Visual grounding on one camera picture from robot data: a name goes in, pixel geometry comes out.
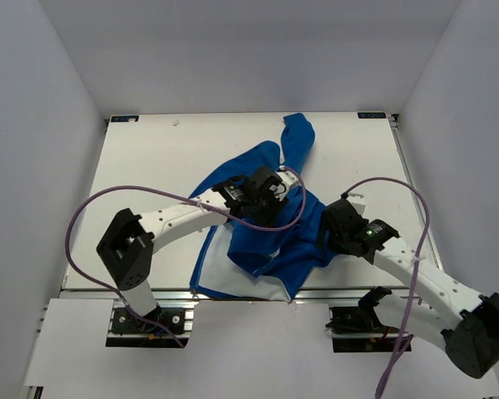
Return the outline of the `blue zip-up jacket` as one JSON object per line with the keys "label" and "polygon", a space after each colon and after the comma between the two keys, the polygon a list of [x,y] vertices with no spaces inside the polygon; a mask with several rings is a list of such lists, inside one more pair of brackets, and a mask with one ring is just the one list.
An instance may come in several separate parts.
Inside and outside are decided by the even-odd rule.
{"label": "blue zip-up jacket", "polygon": [[[301,113],[285,116],[280,141],[263,141],[213,170],[192,191],[202,194],[262,165],[285,165],[301,172],[312,150],[315,132]],[[275,223],[279,232],[262,232],[237,222],[209,229],[201,246],[190,288],[211,298],[260,298],[289,302],[314,268],[325,268],[335,253],[316,247],[324,204],[297,187]]]}

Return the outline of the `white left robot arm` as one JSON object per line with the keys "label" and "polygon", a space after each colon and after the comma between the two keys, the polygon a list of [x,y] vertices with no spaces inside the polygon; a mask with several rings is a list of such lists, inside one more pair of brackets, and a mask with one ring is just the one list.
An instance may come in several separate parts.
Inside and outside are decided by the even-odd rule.
{"label": "white left robot arm", "polygon": [[133,325],[149,332],[159,322],[147,281],[157,251],[194,232],[225,224],[230,216],[270,228],[288,203],[287,194],[298,185],[294,172],[261,166],[250,176],[217,183],[189,202],[144,214],[130,209],[117,212],[96,252],[131,308]]}

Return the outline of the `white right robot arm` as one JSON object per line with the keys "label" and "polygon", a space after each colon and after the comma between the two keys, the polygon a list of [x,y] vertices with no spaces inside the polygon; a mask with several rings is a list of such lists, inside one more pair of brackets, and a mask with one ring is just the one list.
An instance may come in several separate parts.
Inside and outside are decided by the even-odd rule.
{"label": "white right robot arm", "polygon": [[398,328],[407,316],[407,333],[443,350],[469,377],[482,378],[499,361],[499,293],[486,296],[419,259],[396,229],[380,219],[365,219],[346,199],[324,209],[317,242],[366,260],[426,302],[408,306],[391,289],[372,288],[355,312],[329,322],[336,333]]}

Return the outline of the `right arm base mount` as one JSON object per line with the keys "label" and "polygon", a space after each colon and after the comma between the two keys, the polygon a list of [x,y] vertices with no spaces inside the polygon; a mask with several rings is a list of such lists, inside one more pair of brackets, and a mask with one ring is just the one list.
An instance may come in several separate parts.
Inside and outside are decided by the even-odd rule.
{"label": "right arm base mount", "polygon": [[325,327],[331,332],[334,353],[392,352],[398,329],[381,324],[374,309],[392,293],[389,288],[376,287],[361,297],[356,306],[335,306],[329,309],[330,321]]}

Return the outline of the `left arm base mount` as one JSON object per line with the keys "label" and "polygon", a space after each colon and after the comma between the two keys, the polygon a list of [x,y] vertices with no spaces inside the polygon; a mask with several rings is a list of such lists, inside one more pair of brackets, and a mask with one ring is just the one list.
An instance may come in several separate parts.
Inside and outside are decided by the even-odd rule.
{"label": "left arm base mount", "polygon": [[194,310],[183,307],[160,306],[147,316],[146,323],[121,304],[111,311],[106,335],[107,347],[183,349],[189,341]]}

